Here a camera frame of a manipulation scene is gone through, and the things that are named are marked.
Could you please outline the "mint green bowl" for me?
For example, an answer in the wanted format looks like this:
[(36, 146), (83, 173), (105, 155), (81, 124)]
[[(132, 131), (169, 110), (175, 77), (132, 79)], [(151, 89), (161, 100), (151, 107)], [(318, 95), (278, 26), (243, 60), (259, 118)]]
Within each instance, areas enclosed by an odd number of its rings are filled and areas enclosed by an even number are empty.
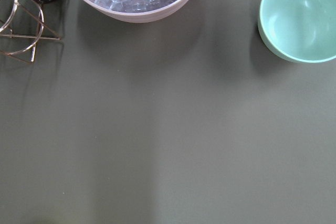
[(333, 60), (335, 0), (261, 0), (258, 31), (266, 47), (284, 60)]

